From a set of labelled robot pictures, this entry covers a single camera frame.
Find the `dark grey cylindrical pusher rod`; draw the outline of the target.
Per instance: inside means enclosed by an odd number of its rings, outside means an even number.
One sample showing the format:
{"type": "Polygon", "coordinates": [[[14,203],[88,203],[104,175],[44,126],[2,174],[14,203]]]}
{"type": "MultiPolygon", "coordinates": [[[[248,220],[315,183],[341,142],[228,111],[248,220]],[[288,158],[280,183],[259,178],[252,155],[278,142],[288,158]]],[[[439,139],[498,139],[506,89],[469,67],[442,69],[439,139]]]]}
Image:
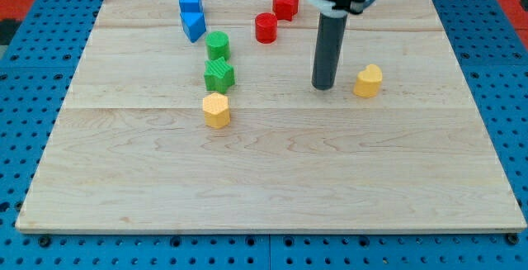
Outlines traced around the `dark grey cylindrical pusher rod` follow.
{"type": "Polygon", "coordinates": [[[312,72],[312,85],[318,90],[328,90],[334,85],[346,23],[347,16],[319,16],[312,72]]]}

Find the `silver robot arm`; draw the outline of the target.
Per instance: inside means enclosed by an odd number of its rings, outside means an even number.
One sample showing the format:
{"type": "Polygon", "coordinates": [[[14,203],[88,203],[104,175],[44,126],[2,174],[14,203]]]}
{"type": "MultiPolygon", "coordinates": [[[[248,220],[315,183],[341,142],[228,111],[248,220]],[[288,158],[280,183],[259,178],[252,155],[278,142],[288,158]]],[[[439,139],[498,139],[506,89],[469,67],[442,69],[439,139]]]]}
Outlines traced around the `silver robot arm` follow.
{"type": "Polygon", "coordinates": [[[347,18],[360,15],[375,0],[306,1],[319,10],[311,82],[318,90],[328,90],[335,83],[347,18]]]}

